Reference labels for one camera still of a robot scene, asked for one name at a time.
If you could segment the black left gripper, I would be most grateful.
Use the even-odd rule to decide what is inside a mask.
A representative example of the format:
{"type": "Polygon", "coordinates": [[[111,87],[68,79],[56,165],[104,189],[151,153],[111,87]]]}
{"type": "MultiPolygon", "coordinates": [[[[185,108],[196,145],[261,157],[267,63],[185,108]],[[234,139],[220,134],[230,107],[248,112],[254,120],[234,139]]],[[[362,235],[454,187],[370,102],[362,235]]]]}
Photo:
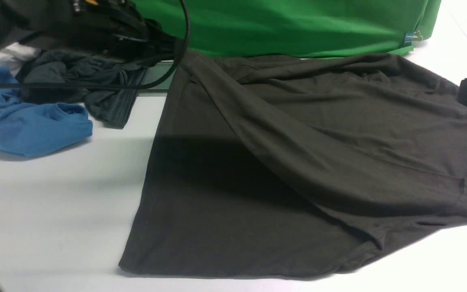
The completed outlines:
{"type": "Polygon", "coordinates": [[[39,14],[28,22],[23,44],[118,63],[155,65],[177,60],[185,39],[145,19],[131,0],[34,0],[39,14]]]}

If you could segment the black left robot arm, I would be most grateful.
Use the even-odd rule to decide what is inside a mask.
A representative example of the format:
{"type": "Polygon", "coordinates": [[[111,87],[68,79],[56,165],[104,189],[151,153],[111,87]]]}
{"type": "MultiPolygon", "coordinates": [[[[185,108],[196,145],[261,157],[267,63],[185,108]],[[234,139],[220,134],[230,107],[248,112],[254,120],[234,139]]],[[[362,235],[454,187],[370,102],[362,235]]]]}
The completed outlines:
{"type": "Polygon", "coordinates": [[[182,39],[165,33],[132,0],[0,0],[0,50],[18,43],[152,67],[179,60],[189,45],[189,11],[183,0],[180,7],[182,39]]]}

